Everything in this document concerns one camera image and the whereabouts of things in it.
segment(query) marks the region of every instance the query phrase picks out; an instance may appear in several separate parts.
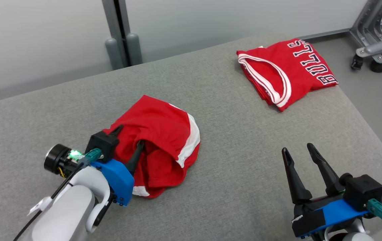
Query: metal stand leg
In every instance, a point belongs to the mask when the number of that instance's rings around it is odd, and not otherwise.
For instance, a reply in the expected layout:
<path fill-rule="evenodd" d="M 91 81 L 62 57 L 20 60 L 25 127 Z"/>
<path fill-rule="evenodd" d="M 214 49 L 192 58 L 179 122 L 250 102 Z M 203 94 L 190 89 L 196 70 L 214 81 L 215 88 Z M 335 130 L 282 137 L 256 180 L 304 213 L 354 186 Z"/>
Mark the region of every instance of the metal stand leg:
<path fill-rule="evenodd" d="M 350 34 L 361 45 L 356 50 L 353 58 L 352 69 L 360 70 L 363 58 L 371 56 L 374 61 L 371 63 L 371 70 L 382 72 L 382 0 L 368 0 L 364 9 L 358 16 L 355 24 L 350 29 Z M 376 40 L 371 43 L 371 38 L 366 35 L 367 32 Z"/>

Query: gray floor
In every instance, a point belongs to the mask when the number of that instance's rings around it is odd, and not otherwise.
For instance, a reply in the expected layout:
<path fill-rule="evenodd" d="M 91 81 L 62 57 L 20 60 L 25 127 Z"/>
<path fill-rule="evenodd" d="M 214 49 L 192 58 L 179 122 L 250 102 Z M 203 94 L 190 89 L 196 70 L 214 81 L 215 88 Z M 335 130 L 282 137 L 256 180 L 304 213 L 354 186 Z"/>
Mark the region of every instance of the gray floor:
<path fill-rule="evenodd" d="M 356 45 L 347 34 L 310 42 L 328 63 L 341 89 L 382 141 L 382 73 L 371 72 L 369 63 L 360 71 L 350 69 Z M 382 231 L 373 238 L 382 240 Z"/>

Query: metal frame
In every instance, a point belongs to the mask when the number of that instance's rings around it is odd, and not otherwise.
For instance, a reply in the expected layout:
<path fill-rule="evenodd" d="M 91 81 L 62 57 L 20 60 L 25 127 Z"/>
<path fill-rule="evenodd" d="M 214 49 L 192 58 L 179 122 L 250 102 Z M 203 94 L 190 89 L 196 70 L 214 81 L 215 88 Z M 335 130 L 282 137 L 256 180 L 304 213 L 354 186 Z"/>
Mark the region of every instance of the metal frame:
<path fill-rule="evenodd" d="M 359 14 L 355 24 L 349 30 L 361 48 L 356 55 L 364 58 L 371 56 L 377 63 L 382 64 L 382 0 L 368 0 Z M 367 32 L 376 40 L 371 41 Z"/>

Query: white cable tag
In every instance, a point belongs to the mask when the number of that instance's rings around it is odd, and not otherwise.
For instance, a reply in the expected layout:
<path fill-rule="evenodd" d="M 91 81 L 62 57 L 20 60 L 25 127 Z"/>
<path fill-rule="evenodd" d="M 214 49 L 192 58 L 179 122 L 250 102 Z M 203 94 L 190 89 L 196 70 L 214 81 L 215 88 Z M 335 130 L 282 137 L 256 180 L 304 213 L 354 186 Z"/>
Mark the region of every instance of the white cable tag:
<path fill-rule="evenodd" d="M 38 209 L 44 211 L 52 201 L 53 199 L 51 197 L 44 197 L 38 204 L 36 204 L 33 208 L 30 209 L 28 216 Z"/>

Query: white wall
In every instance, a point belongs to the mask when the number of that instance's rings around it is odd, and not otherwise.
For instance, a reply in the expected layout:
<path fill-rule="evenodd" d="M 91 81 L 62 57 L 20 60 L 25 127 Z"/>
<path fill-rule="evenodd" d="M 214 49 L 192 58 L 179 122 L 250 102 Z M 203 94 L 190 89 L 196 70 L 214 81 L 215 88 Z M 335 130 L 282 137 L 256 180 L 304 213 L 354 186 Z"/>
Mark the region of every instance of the white wall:
<path fill-rule="evenodd" d="M 0 0 L 0 99 L 111 70 L 101 0 Z"/>
<path fill-rule="evenodd" d="M 145 62 L 265 32 L 351 28 L 367 0 L 125 0 Z"/>

